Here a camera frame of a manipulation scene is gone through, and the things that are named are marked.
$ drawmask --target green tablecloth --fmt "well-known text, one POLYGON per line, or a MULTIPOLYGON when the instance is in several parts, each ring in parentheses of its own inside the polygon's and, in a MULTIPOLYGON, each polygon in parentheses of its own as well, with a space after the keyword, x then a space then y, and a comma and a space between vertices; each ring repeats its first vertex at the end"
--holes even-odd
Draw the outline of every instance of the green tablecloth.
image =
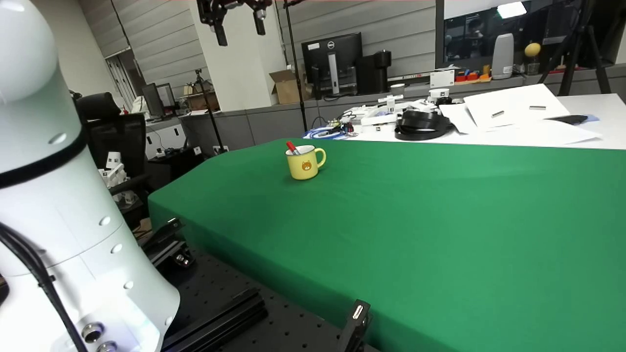
POLYGON ((626 349, 625 150, 318 144, 316 179, 269 142, 151 212, 337 324, 370 300, 382 349, 626 349))

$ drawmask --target yellow mug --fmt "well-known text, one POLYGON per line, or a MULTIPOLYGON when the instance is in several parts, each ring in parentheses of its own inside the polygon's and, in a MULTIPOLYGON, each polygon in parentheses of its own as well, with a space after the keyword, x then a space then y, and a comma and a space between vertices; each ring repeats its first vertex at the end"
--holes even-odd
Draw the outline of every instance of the yellow mug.
POLYGON ((316 148, 314 144, 300 144, 296 152, 286 150, 290 173, 296 179, 312 179, 318 175, 318 169, 327 164, 327 150, 316 148))

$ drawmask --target cardboard box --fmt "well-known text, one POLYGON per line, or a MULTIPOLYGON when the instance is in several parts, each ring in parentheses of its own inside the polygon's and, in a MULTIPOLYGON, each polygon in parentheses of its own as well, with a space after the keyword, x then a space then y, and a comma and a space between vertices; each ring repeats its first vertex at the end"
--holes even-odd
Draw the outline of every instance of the cardboard box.
POLYGON ((298 81, 294 70, 271 72, 277 83, 277 99, 280 105, 294 105, 300 101, 298 81))

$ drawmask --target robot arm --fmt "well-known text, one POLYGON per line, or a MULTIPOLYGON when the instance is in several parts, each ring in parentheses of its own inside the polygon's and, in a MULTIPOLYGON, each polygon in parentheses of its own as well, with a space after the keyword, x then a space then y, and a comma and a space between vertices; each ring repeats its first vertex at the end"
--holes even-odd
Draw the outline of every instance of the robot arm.
POLYGON ((253 7, 253 19, 259 35, 267 35, 265 19, 267 7, 273 0, 198 0, 200 21, 216 27, 218 42, 228 44, 228 33, 224 29, 224 19, 230 9, 249 3, 253 7))
POLYGON ((181 293, 102 183, 30 0, 0 0, 0 62, 3 349, 161 349, 181 293))

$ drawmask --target office chair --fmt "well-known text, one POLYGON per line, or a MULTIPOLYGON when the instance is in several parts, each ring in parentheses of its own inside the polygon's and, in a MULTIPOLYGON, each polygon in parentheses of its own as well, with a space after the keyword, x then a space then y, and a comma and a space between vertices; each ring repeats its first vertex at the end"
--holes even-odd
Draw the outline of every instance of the office chair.
POLYGON ((112 195, 136 191, 138 199, 118 203, 124 218, 136 228, 147 211, 147 171, 145 171, 145 119, 144 113, 120 115, 116 119, 93 121, 87 126, 89 144, 99 167, 106 166, 110 150, 122 152, 122 162, 130 175, 128 181, 110 187, 112 195))
POLYGON ((112 195, 134 191, 134 201, 120 201, 126 222, 136 228, 147 211, 149 173, 145 171, 145 117, 144 113, 120 115, 120 107, 110 91, 83 95, 77 111, 85 124, 85 134, 99 167, 106 166, 110 150, 122 152, 128 181, 110 187, 112 195))
POLYGON ((120 117, 120 107, 110 91, 81 95, 75 103, 83 121, 120 117))

